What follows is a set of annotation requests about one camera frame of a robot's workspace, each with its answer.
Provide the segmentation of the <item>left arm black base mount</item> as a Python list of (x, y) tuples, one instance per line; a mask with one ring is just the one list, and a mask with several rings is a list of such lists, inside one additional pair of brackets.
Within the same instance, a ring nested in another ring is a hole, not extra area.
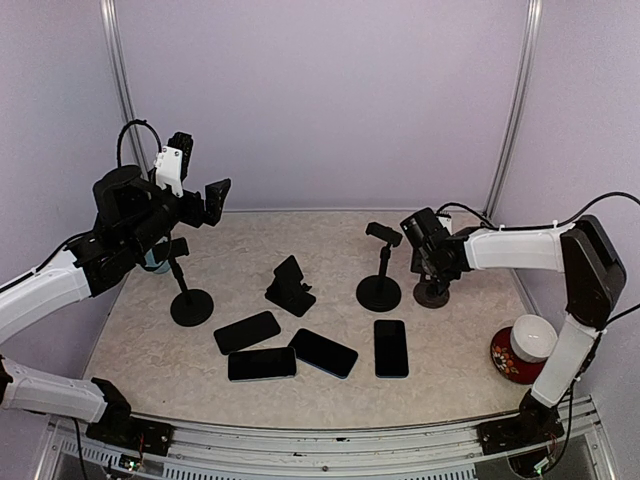
[(168, 423), (138, 417), (91, 423), (86, 429), (86, 436), (92, 440), (162, 457), (168, 455), (173, 433), (174, 427)]

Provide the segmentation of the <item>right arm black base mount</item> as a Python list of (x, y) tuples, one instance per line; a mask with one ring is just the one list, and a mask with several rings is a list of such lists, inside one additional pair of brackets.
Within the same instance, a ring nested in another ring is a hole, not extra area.
[(559, 421), (551, 421), (541, 428), (525, 426), (516, 417), (483, 422), (477, 426), (482, 452), (485, 456), (516, 450), (562, 437), (564, 427)]

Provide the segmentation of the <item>grey round-base phone stand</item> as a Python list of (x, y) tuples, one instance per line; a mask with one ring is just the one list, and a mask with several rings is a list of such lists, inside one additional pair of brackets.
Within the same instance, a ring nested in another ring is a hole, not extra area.
[(439, 309), (449, 302), (450, 293), (448, 289), (439, 291), (432, 283), (419, 282), (413, 289), (413, 297), (419, 305), (425, 308)]

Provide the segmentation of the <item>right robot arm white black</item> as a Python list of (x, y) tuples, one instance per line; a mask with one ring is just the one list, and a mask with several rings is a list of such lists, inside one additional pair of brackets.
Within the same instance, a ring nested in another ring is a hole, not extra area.
[(556, 271), (564, 276), (566, 316), (541, 374), (523, 397), (509, 430), (523, 444), (550, 433), (558, 405), (593, 361), (626, 285), (620, 256), (598, 218), (585, 209), (539, 226), (479, 225), (450, 232), (426, 207), (400, 223), (427, 278), (426, 297), (439, 306), (452, 281), (487, 269)]

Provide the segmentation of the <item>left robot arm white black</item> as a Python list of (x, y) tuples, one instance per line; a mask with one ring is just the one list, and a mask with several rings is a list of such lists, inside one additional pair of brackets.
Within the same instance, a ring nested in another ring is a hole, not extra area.
[[(179, 194), (143, 179), (136, 165), (118, 167), (93, 186), (97, 217), (91, 230), (63, 241), (39, 266), (2, 285), (1, 339), (68, 305), (95, 298), (118, 285), (179, 224), (215, 226), (231, 182), (203, 193)], [(1, 406), (54, 414), (98, 425), (121, 445), (133, 443), (140, 424), (108, 380), (73, 380), (1, 360)]]

